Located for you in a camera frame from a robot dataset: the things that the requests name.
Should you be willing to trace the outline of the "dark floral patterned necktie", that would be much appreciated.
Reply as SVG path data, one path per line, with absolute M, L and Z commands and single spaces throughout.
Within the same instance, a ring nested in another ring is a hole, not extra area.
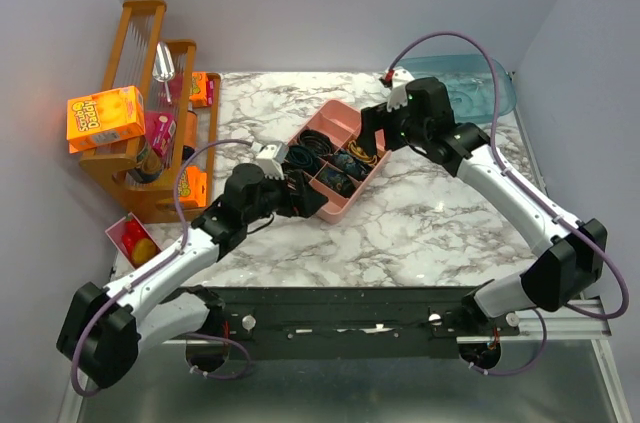
M 317 179 L 343 198 L 350 198 L 356 191 L 355 184 L 344 172 L 330 166 L 325 166 Z

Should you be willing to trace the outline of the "pink divided organizer tray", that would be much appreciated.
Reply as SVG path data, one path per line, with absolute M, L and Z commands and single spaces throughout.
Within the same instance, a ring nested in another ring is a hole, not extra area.
M 316 216 L 340 222 L 389 159 L 382 131 L 375 133 L 376 155 L 356 145 L 361 112 L 339 100 L 320 107 L 289 140 L 285 165 L 303 172 L 311 187 L 327 198 Z

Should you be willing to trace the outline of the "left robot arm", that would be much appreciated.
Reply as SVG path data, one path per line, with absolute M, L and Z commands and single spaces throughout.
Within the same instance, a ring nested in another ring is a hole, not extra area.
M 191 276 L 238 247 L 250 224 L 273 214 L 310 218 L 327 201 L 299 170 L 270 179 L 255 164 L 236 166 L 223 193 L 184 224 L 169 248 L 105 287 L 88 282 L 76 290 L 56 342 L 71 363 L 74 391 L 89 393 L 80 374 L 99 389 L 118 382 L 139 355 L 142 324 L 152 311 Z

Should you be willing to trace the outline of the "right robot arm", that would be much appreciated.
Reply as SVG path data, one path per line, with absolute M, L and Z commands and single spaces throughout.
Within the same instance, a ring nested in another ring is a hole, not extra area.
M 362 109 L 357 144 L 366 154 L 375 149 L 378 132 L 386 150 L 410 147 L 474 188 L 536 258 L 528 269 L 491 280 L 463 298 L 459 314 L 467 332 L 483 334 L 497 317 L 512 311 L 554 312 L 601 277 L 604 226 L 563 211 L 514 168 L 499 165 L 489 135 L 474 123 L 456 122 L 438 79 L 403 83 L 392 89 L 387 102 Z

